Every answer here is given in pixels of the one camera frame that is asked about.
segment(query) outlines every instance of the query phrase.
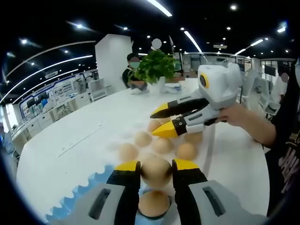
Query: egg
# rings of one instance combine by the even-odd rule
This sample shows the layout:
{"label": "egg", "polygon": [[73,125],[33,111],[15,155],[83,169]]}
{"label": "egg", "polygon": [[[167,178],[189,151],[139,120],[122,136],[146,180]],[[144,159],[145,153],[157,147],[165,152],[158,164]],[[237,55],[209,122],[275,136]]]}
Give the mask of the egg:
{"label": "egg", "polygon": [[166,122],[169,122],[170,120],[171,120],[170,117],[159,119],[159,121],[161,122],[161,124],[164,124],[164,123],[166,123]]}
{"label": "egg", "polygon": [[153,130],[159,128],[161,123],[159,120],[151,120],[149,125],[148,125],[148,132],[152,132]]}
{"label": "egg", "polygon": [[147,217],[159,217],[170,207],[170,199],[163,191],[149,191],[140,197],[139,210]]}
{"label": "egg", "polygon": [[124,143],[119,148],[119,156],[123,162],[135,160],[139,152],[133,144]]}
{"label": "egg", "polygon": [[141,176],[149,187],[162,188],[172,178],[171,164],[160,157],[149,157],[141,167]]}
{"label": "egg", "polygon": [[183,143],[178,147],[176,155],[181,159],[194,160],[197,157],[197,149],[191,143]]}
{"label": "egg", "polygon": [[198,133],[193,133],[193,134],[185,134],[184,135],[184,140],[186,142],[192,143],[192,144],[199,144],[202,142],[203,138],[203,133],[198,132]]}
{"label": "egg", "polygon": [[152,149],[159,154],[166,154],[174,148],[169,138],[160,137],[153,142]]}
{"label": "egg", "polygon": [[152,136],[145,131],[140,131],[135,135],[135,144],[139,147],[145,147],[152,141]]}

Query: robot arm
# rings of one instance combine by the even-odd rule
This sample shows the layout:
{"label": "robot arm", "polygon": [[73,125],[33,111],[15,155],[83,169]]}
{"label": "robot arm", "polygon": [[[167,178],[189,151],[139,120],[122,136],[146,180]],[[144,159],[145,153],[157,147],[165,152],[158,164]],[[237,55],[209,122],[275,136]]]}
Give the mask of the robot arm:
{"label": "robot arm", "polygon": [[181,116],[152,132],[160,137],[177,137],[184,133],[201,132],[218,118],[220,109],[234,104],[242,77],[237,64],[228,68],[220,65],[201,65],[198,70],[199,88],[191,95],[161,105],[151,118]]}

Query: human hand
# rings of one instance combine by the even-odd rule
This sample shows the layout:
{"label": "human hand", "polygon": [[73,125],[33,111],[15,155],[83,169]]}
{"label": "human hand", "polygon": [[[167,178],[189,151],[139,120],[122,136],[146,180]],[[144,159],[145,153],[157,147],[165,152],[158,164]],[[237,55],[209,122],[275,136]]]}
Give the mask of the human hand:
{"label": "human hand", "polygon": [[240,127],[247,111],[248,110],[241,104],[235,103],[234,105],[221,110],[216,123],[226,120],[230,125]]}

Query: black ceiling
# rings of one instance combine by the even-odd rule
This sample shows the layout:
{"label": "black ceiling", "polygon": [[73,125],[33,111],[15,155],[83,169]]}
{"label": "black ceiling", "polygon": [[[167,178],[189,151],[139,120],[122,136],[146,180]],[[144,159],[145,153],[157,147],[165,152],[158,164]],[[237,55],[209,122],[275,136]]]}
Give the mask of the black ceiling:
{"label": "black ceiling", "polygon": [[[287,32],[277,33],[280,24],[290,20],[293,5],[287,2],[269,1],[235,1],[236,11],[230,9],[232,1],[200,0],[157,0],[172,14],[167,17],[147,0],[52,0],[26,1],[7,3],[7,12],[2,15],[2,76],[7,75],[18,64],[27,58],[46,49],[80,41],[99,41],[108,33],[123,34],[132,37],[133,51],[146,53],[153,38],[168,41],[170,36],[176,50],[196,52],[197,49],[180,30],[184,27],[194,37],[202,51],[217,52],[213,45],[224,44],[228,47],[222,53],[236,53],[251,43],[268,38],[257,46],[251,47],[241,55],[257,58],[294,58],[294,42]],[[85,29],[77,29],[70,23],[81,23]],[[22,45],[20,40],[26,38],[30,44]],[[4,84],[2,79],[1,93],[5,94],[16,83],[41,68],[74,57],[93,54],[87,59],[75,60],[54,67],[67,72],[73,69],[80,71],[88,67],[96,68],[94,53],[95,43],[72,45],[37,56],[24,63],[11,73]],[[162,47],[166,53],[171,52],[169,42]],[[7,56],[12,53],[15,58]],[[16,96],[45,80],[45,72],[38,73],[11,94]]]}

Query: human arm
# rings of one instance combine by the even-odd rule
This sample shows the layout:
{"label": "human arm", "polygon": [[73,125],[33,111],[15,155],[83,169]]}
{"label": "human arm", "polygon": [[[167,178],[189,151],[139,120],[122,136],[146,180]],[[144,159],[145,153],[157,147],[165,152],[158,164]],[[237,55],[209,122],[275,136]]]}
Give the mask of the human arm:
{"label": "human arm", "polygon": [[233,126],[243,128],[253,139],[263,145],[271,146],[275,141],[275,126],[241,104],[235,103],[231,107],[222,109],[217,122],[224,120]]}

